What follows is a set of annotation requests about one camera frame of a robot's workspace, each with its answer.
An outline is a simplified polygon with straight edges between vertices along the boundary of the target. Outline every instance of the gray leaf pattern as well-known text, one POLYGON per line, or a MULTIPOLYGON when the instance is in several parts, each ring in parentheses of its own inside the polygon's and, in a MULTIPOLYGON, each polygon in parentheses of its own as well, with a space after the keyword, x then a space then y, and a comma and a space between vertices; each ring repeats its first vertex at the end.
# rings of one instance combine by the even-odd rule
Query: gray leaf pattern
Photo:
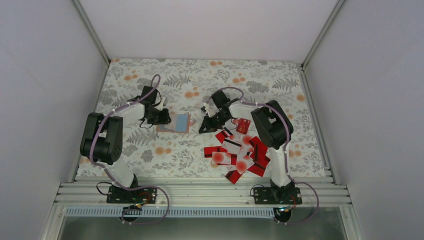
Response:
POLYGON ((135 145, 128 145, 122 149, 122 154, 129 157, 131 154, 133 154, 135 151, 137 151, 139 148, 135 145))
POLYGON ((278 80, 276 80, 274 82, 274 84, 272 85, 272 88, 274 89, 282 89, 282 90, 289 90, 291 91, 292 88, 297 87, 299 84, 296 82, 295 79, 291 78, 290 80, 285 77, 285 80, 278 78, 278 80))
POLYGON ((145 150, 142 154, 141 154, 141 157, 140 157, 142 160, 143 160, 143 162, 145 162, 145 163, 150 163, 151 161, 152 161, 152 159, 153 159, 153 152, 152 152, 152 150, 145 150))
POLYGON ((144 144, 148 144, 151 141, 154 141, 158 137, 158 133, 152 130, 151 128, 137 129, 131 134, 131 136, 126 141, 135 145, 143 146, 144 144))
MULTIPOLYGON (((112 59, 100 93, 96 112, 107 114, 127 100, 141 95, 153 75, 161 75, 158 87, 170 113, 190 114, 188 133, 171 133, 140 128, 140 121, 123 131, 121 159, 137 175, 144 177, 223 177, 226 166, 213 167, 204 158, 203 147, 219 146, 217 133, 199 134, 204 112, 200 110, 210 95, 222 87, 235 86, 246 101, 266 103, 276 100, 294 126, 289 152, 289 169, 294 177, 324 176, 324 166, 294 62, 200 60, 200 59, 112 59)), ((225 90, 230 98, 240 96, 225 90)), ((249 134, 257 136, 254 127, 249 134)), ((264 177, 271 175, 268 165, 264 177)), ((78 176, 104 176, 88 160, 80 162, 78 176)), ((247 172, 246 178, 258 176, 247 172)))
POLYGON ((249 88, 247 89, 250 93, 266 93, 270 90, 270 88, 266 85, 263 85, 262 83, 255 82, 255 81, 248 81, 246 83, 246 86, 249 88))
POLYGON ((181 86, 189 82, 190 82, 190 77, 187 77, 187 75, 182 76, 181 74, 178 74, 178 75, 170 76, 168 79, 166 79, 163 85, 180 88, 181 86))

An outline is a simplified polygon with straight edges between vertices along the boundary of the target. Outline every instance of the wire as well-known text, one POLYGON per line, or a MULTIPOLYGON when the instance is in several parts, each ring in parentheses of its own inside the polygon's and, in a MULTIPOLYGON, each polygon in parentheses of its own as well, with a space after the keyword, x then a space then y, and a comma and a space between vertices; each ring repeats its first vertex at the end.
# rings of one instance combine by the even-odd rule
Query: wire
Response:
POLYGON ((124 109, 126 109, 126 108, 128 108, 129 106, 132 106, 132 105, 134 105, 134 104, 137 104, 137 103, 139 103, 139 102, 141 102, 141 101, 143 101, 145 98, 147 98, 147 96, 149 96, 151 93, 153 93, 153 91, 155 91, 157 88, 158 88, 158 86, 159 86, 159 83, 161 82, 161 76, 159 75, 159 74, 155 74, 154 76, 153 76, 153 78, 151 79, 151 82, 153 83, 153 81, 154 81, 154 79, 156 78, 156 77, 158 77, 158 80, 157 80, 157 83, 156 83, 156 85, 146 94, 146 95, 144 95, 144 96, 142 96, 141 98, 139 98, 139 99, 137 99, 136 101, 133 101, 133 102, 127 102, 127 103, 125 103, 124 105, 122 105, 122 106, 119 106, 118 108, 116 108, 116 109, 114 109, 114 110, 112 110, 111 112, 109 112, 108 114, 106 114, 105 116, 104 116, 104 118, 103 118, 103 120, 100 122, 100 124, 99 124, 99 126, 98 126, 98 128, 97 128, 97 131, 96 131, 96 133, 95 133, 95 135, 94 135, 94 138, 93 138, 93 140, 92 140, 92 143, 91 143, 91 148, 90 148, 90 154, 88 155, 88 159, 90 160, 90 163, 92 164, 92 165, 94 165, 94 166, 97 166, 97 167, 101 167, 102 169, 104 169, 104 172, 106 173, 106 175, 110 178, 110 180, 112 180, 112 182, 113 182, 113 184, 115 185, 115 186, 117 186, 117 187, 120 187, 120 188, 122 188, 122 189, 124 189, 124 190, 127 190, 127 191, 137 191, 137 190, 140 190, 140 189, 144 189, 144 188, 154 188, 154 189, 157 189, 157 190, 159 190, 159 191, 161 191, 164 195, 165 195, 165 198, 166 198, 166 211, 165 211, 165 214, 161 217, 161 218, 159 218, 158 220, 156 220, 156 221, 152 221, 152 222, 140 222, 140 223, 134 223, 134 224, 138 224, 138 225, 150 225, 150 224, 157 224, 157 223, 159 223, 159 222, 161 222, 163 219, 165 219, 166 218, 166 216, 168 215, 168 213, 169 213, 169 211, 170 211, 170 198, 169 198, 169 196, 168 196, 168 194, 162 189, 162 188, 160 188, 160 187, 158 187, 158 186, 154 186, 154 185, 147 185, 147 186, 138 186, 138 187, 134 187, 134 188, 129 188, 129 187, 126 187, 126 186, 124 186, 124 185, 122 185, 120 182, 118 182, 115 178, 114 178, 114 176, 112 176, 111 175, 111 173, 109 172, 109 170, 106 168, 106 166, 104 166, 104 165, 102 165, 102 164, 100 164, 100 163, 96 163, 96 162, 94 162, 94 160, 93 160, 93 154, 94 154, 94 148, 95 148, 95 146, 96 146, 96 143, 97 143, 97 140, 99 139, 99 134, 100 134, 100 132, 102 131, 102 129, 103 129, 103 126, 105 125, 105 123, 106 123, 106 120, 110 117, 110 116, 112 116, 114 113, 116 113, 116 112, 120 112, 120 111, 122 111, 122 110, 124 110, 124 109))
POLYGON ((99 184, 110 184, 110 185, 112 185, 112 183, 110 183, 110 182, 108 182, 108 181, 99 181, 99 182, 95 185, 95 188, 97 189, 97 191, 98 191, 101 195, 103 195, 103 196, 108 196, 108 195, 109 195, 108 193, 103 193, 102 191, 100 191, 100 189, 99 189, 99 184))
POLYGON ((253 194, 252 194, 252 190, 253 190, 253 188, 254 188, 255 186, 262 186, 262 188, 265 188, 265 186, 264 186, 264 185, 262 185, 262 184, 255 184, 255 185, 253 185, 253 186, 252 186, 252 188, 250 189, 250 192, 249 192, 251 197, 254 197, 254 196, 255 196, 255 195, 253 195, 253 194))
POLYGON ((146 202, 144 204, 148 204, 150 202, 150 199, 152 198, 152 195, 145 191, 145 192, 140 193, 138 196, 142 196, 142 195, 147 195, 146 202))
POLYGON ((142 129, 149 129, 149 128, 151 128, 153 126, 153 124, 151 124, 149 127, 142 126, 145 121, 146 121, 146 119, 145 118, 142 118, 141 119, 141 122, 140 122, 140 125, 138 125, 138 127, 139 128, 142 128, 142 129))
POLYGON ((155 103, 155 104, 153 104, 153 105, 152 105, 153 107, 157 107, 157 106, 159 106, 159 104, 161 104, 161 102, 162 102, 162 95, 161 95, 161 92, 160 92, 160 91, 157 91, 157 93, 159 94, 160 99, 159 99, 159 102, 158 102, 158 103, 155 103))
POLYGON ((295 198, 294 196, 290 195, 290 198, 293 200, 293 208, 291 209, 291 210, 293 210, 293 209, 295 209, 295 208, 296 208, 296 206, 297 206, 298 204, 296 203, 296 198, 295 198))
POLYGON ((226 86, 226 87, 222 87, 222 88, 218 89, 217 91, 215 91, 214 93, 212 93, 212 95, 210 95, 210 97, 206 101, 206 103, 209 103, 209 101, 212 99, 212 96, 213 95, 215 95, 217 92, 222 91, 224 89, 235 89, 235 90, 239 91, 241 93, 240 100, 242 100, 244 98, 244 96, 245 96, 245 93, 240 88, 235 87, 235 86, 226 86))
POLYGON ((235 123, 233 122, 233 120, 234 120, 234 119, 235 119, 235 118, 231 119, 231 120, 230 120, 230 122, 231 122, 232 124, 234 124, 234 125, 235 125, 235 128, 228 129, 228 130, 230 130, 230 131, 231 131, 231 130, 234 130, 234 129, 236 129, 236 128, 237 128, 237 124, 235 124, 235 123))

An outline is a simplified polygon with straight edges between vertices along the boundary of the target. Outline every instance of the card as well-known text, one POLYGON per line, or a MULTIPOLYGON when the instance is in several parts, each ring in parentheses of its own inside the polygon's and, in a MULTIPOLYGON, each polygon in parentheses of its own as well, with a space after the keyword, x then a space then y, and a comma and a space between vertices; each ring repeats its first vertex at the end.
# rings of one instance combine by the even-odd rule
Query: card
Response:
POLYGON ((253 166, 255 163, 251 159, 237 159, 237 163, 235 164, 235 169, 240 173, 243 174, 246 172, 247 169, 249 169, 251 166, 253 166))
POLYGON ((257 147, 258 154, 265 155, 268 151, 268 147, 259 139, 259 137, 255 136, 249 141, 252 147, 257 147))
POLYGON ((227 150, 222 148, 221 146, 205 146, 203 148, 203 152, 204 152, 204 157, 208 159, 208 158, 212 158, 212 155, 214 152, 226 153, 227 150))
POLYGON ((254 151, 249 156, 253 159, 253 162, 265 169, 270 163, 270 158, 267 157, 265 154, 266 152, 261 152, 259 150, 259 146, 255 145, 254 151))
POLYGON ((213 152, 212 161, 217 165, 236 165, 237 155, 229 152, 213 152))
POLYGON ((237 170, 229 171, 225 175, 226 179, 228 179, 230 182, 232 182, 232 184, 236 184, 241 176, 242 176, 242 174, 240 172, 238 172, 237 170))
POLYGON ((156 132, 183 133, 189 132, 190 115, 169 114, 171 122, 166 125, 157 125, 156 132))
POLYGON ((250 124, 251 124, 250 120, 240 118, 240 121, 238 121, 236 131, 241 133, 241 134, 247 134, 250 124))
POLYGON ((222 147, 226 149, 229 153, 239 154, 242 144, 237 141, 230 140, 229 138, 225 138, 222 142, 222 147))
POLYGON ((220 143, 223 143, 224 142, 224 139, 226 139, 227 137, 228 137, 228 135, 223 130, 220 131, 220 132, 218 132, 218 134, 215 135, 215 138, 218 139, 218 141, 220 143))
POLYGON ((247 169, 249 172, 254 173, 258 176, 263 177, 265 173, 265 168, 260 166, 258 163, 253 164, 251 167, 247 169))

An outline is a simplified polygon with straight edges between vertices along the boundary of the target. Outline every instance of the table surface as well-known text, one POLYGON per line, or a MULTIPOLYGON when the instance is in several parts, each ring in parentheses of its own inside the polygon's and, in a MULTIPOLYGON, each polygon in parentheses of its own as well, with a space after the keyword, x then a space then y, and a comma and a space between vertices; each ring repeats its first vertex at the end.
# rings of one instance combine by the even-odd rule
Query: table surface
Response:
MULTIPOLYGON (((198 59, 112 59, 100 93, 96 112, 108 113, 140 95, 153 75, 161 75, 158 87, 166 97, 171 113, 189 114, 188 133, 156 132, 155 126, 140 128, 139 122, 123 130, 121 158, 143 177, 223 177, 228 166, 217 166, 203 157, 203 147, 219 146, 215 133, 199 134, 203 102, 222 87, 244 91, 247 101, 266 103, 277 100, 293 124, 289 149, 289 169, 294 177, 323 177, 324 164, 319 151, 299 73, 290 61, 243 61, 198 59)), ((225 91, 230 99, 240 97, 236 90, 225 91)), ((248 135, 256 136, 252 126, 248 135)), ((264 177, 271 176, 271 165, 264 177)), ((86 157, 79 163, 77 176, 105 176, 86 157)), ((259 177, 251 172, 242 176, 259 177)))

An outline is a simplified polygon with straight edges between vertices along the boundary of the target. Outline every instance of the purple cable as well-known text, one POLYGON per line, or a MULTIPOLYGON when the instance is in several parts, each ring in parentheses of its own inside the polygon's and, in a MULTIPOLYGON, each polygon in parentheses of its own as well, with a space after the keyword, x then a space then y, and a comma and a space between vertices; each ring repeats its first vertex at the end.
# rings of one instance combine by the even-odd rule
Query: purple cable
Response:
MULTIPOLYGON (((95 133, 95 135, 94 135, 94 138, 93 138, 93 142, 92 142, 92 144, 91 144, 91 148, 90 148, 90 154, 89 154, 89 160, 90 160, 90 162, 91 162, 91 164, 93 164, 94 166, 97 166, 97 167, 101 167, 102 169, 104 169, 104 172, 106 173, 106 175, 110 178, 110 180, 112 180, 112 182, 114 183, 114 184, 116 184, 116 185, 118 185, 120 188, 122 188, 122 189, 125 189, 125 190, 127 190, 127 191, 137 191, 137 190, 140 190, 140 189, 144 189, 144 188, 155 188, 155 189, 158 189, 158 190, 160 190, 164 195, 165 195, 165 197, 166 197, 166 201, 167 201, 167 206, 166 206, 166 212, 165 212, 165 214, 159 219, 159 220, 157 220, 157 221, 152 221, 152 222, 139 222, 139 223, 134 223, 135 225, 149 225, 149 224, 157 224, 157 223, 159 223, 160 221, 162 221, 163 219, 165 219, 165 217, 168 215, 168 212, 169 212, 169 210, 170 210, 170 198, 168 197, 168 195, 167 195, 167 193, 162 189, 162 188, 160 188, 160 187, 158 187, 158 186, 151 186, 151 185, 148 185, 148 186, 138 186, 138 187, 135 187, 135 188, 128 188, 128 187, 126 187, 126 186, 124 186, 124 185, 122 185, 120 182, 118 182, 115 178, 114 178, 114 176, 112 176, 111 175, 111 173, 109 172, 109 170, 104 166, 104 165, 102 165, 102 164, 99 164, 99 163, 96 163, 96 162, 94 162, 94 160, 93 160, 93 154, 94 154, 94 148, 95 148, 95 146, 96 146, 96 143, 97 143, 97 140, 98 140, 98 138, 99 138, 99 134, 100 134, 100 132, 102 131, 102 128, 103 128, 103 126, 105 125, 105 123, 106 123, 106 120, 110 117, 110 116, 112 116, 114 113, 117 113, 117 112, 120 112, 120 111, 122 111, 122 110, 124 110, 124 109, 126 109, 126 108, 128 108, 129 106, 132 106, 132 105, 134 105, 134 104, 137 104, 137 103, 139 103, 139 102, 141 102, 141 101, 143 101, 145 98, 147 98, 147 96, 149 96, 151 93, 153 93, 153 91, 155 91, 157 88, 158 88, 158 86, 159 86, 159 83, 161 82, 161 76, 159 75, 159 74, 155 74, 154 76, 153 76, 153 78, 151 79, 151 82, 153 83, 153 80, 155 80, 155 78, 156 77, 158 77, 158 80, 157 80, 157 83, 156 83, 156 85, 146 94, 146 95, 144 95, 144 96, 142 96, 140 99, 138 99, 138 100, 136 100, 136 101, 133 101, 133 102, 127 102, 127 103, 125 103, 124 105, 122 105, 122 106, 119 106, 119 107, 117 107, 116 109, 114 109, 114 110, 112 110, 111 112, 109 112, 106 116, 104 116, 104 118, 103 118, 103 120, 101 121, 101 123, 100 123, 100 125, 98 126, 98 129, 97 129, 97 132, 95 133)), ((123 222, 127 222, 127 223, 129 223, 128 221, 124 221, 124 214, 125 214, 126 212, 124 211, 123 213, 122 213, 122 221, 123 222)))
POLYGON ((284 118, 283 118, 283 116, 275 109, 275 108, 273 108, 272 106, 270 106, 270 105, 267 105, 267 104, 265 104, 265 103, 255 103, 255 102, 247 102, 247 101, 240 101, 240 103, 241 104, 244 104, 244 105, 248 105, 248 106, 260 106, 260 107, 266 107, 266 108, 268 108, 268 109, 270 109, 271 111, 273 111, 278 117, 279 117, 279 119, 281 120, 281 122, 282 122, 282 124, 284 125, 284 128, 285 128, 285 132, 286 132, 286 139, 285 139, 285 143, 284 143, 284 146, 282 147, 282 150, 283 150, 283 152, 284 152, 284 166, 285 166, 285 173, 287 174, 287 176, 288 176, 288 178, 294 183, 294 184, 304 184, 304 185, 306 185, 306 186, 308 186, 312 191, 313 191, 313 193, 315 194, 315 197, 316 197, 316 208, 315 208, 315 210, 313 211, 313 213, 309 216, 309 217, 307 217, 306 219, 304 219, 304 220, 302 220, 302 221, 298 221, 298 222, 292 222, 292 223, 284 223, 284 225, 297 225, 297 224, 303 224, 303 223, 305 223, 305 222, 307 222, 307 221, 309 221, 313 216, 315 216, 315 214, 317 214, 317 211, 318 211, 318 208, 320 207, 320 198, 318 197, 318 193, 317 193, 317 191, 315 190, 315 188, 314 187, 312 187, 309 183, 307 183, 307 182, 304 182, 304 181, 299 181, 299 182, 297 182, 297 181, 295 181, 293 178, 292 178, 292 176, 290 176, 289 175, 289 163, 288 163, 288 158, 287 158, 287 153, 286 153, 286 147, 287 147, 287 145, 289 144, 289 139, 290 139, 290 132, 289 132, 289 126, 287 126, 287 123, 286 123, 286 121, 284 120, 284 118))
POLYGON ((235 89, 235 90, 240 91, 240 93, 241 93, 240 100, 242 100, 242 99, 243 99, 243 97, 244 97, 244 95, 245 95, 245 93, 243 92, 243 90, 241 90, 241 89, 240 89, 240 88, 238 88, 238 87, 235 87, 235 86, 226 86, 226 87, 222 87, 222 88, 218 89, 217 91, 215 91, 214 93, 212 93, 212 95, 210 95, 210 97, 209 97, 209 99, 206 101, 206 103, 209 103, 209 101, 212 99, 212 96, 213 96, 214 94, 216 94, 217 92, 222 91, 222 90, 224 90, 224 89, 235 89))

